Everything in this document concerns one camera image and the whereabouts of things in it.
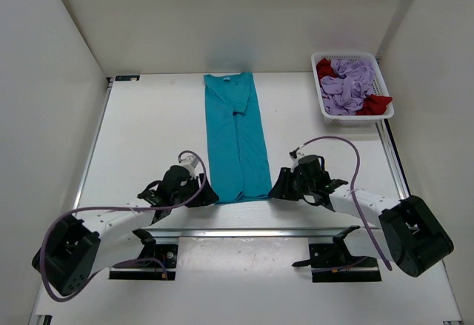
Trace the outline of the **teal t shirt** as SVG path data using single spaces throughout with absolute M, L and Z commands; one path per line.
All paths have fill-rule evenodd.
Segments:
M 272 187 L 252 73 L 204 76 L 210 183 L 220 204 L 267 198 Z

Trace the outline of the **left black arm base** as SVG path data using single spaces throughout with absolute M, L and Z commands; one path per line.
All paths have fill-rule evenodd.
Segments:
M 110 280 L 174 281 L 178 261 L 176 241 L 157 241 L 150 232 L 133 232 L 141 242 L 141 251 L 133 260 L 122 261 L 109 271 Z

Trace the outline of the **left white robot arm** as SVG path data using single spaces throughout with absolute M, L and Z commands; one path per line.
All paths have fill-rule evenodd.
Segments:
M 120 210 L 86 208 L 63 217 L 32 260 L 33 268 L 62 297 L 75 295 L 104 268 L 135 261 L 152 263 L 155 240 L 147 228 L 183 205 L 204 207 L 219 200 L 204 173 L 173 165 Z

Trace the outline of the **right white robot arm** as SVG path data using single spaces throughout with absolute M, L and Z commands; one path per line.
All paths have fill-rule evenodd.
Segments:
M 291 168 L 281 168 L 269 197 L 304 201 L 362 222 L 337 233 L 330 243 L 316 244 L 310 259 L 296 261 L 294 267 L 340 272 L 373 266 L 386 258 L 405 274 L 418 277 L 454 250 L 453 241 L 422 198 L 392 199 L 355 190 L 347 181 L 332 179 L 321 156 L 298 157 Z

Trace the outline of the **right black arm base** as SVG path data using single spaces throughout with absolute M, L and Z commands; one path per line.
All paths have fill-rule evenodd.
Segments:
M 349 251 L 347 241 L 357 232 L 362 232 L 360 226 L 351 226 L 334 235 L 330 243 L 312 241 L 309 244 L 310 257 L 294 262 L 292 267 L 309 267 L 313 283 L 380 282 L 377 259 Z

